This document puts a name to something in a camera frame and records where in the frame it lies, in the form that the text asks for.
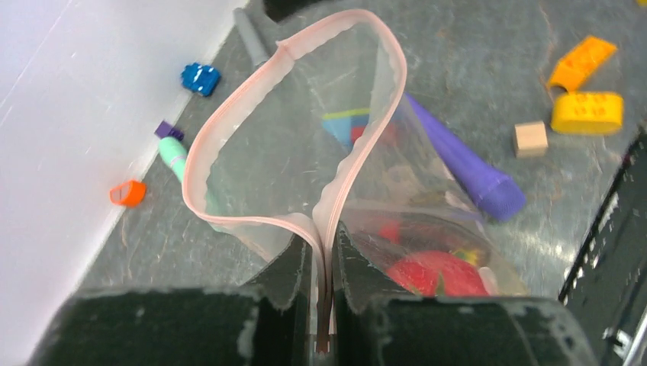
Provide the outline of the yellow pear toy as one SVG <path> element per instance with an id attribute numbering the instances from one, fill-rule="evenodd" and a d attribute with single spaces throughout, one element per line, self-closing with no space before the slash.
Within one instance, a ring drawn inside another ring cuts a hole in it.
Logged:
<path id="1" fill-rule="evenodd" d="M 488 252 L 476 248 L 460 248 L 451 251 L 455 257 L 473 265 L 475 267 L 483 266 L 488 260 Z"/>

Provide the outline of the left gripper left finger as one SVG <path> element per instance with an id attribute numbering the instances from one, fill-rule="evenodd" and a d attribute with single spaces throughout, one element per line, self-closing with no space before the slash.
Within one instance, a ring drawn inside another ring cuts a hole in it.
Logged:
<path id="1" fill-rule="evenodd" d="M 311 247 L 293 236 L 241 286 L 79 291 L 31 365 L 303 365 Z"/>

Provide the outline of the clear zip top bag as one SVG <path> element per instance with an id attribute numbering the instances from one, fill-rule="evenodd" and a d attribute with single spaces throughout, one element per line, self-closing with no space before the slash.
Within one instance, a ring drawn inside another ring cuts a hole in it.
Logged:
<path id="1" fill-rule="evenodd" d="M 183 198 L 216 231 L 237 237 L 267 262 L 293 236 L 311 247 L 319 352 L 330 349 L 339 225 L 381 270 L 416 252 L 476 248 L 489 254 L 476 267 L 489 295 L 527 294 L 403 99 L 406 59 L 378 16 L 340 11 L 277 46 L 198 132 Z M 369 124 L 347 152 L 322 120 L 356 108 L 370 110 Z M 208 188 L 220 213 L 205 207 Z M 384 219 L 401 222 L 399 245 L 377 234 Z"/>

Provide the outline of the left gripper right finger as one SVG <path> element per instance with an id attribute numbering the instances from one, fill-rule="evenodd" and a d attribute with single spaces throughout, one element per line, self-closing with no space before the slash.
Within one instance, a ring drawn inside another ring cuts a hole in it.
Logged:
<path id="1" fill-rule="evenodd" d="M 587 336 L 545 297 L 421 297 L 356 248 L 344 225 L 332 249 L 338 365 L 595 365 Z"/>

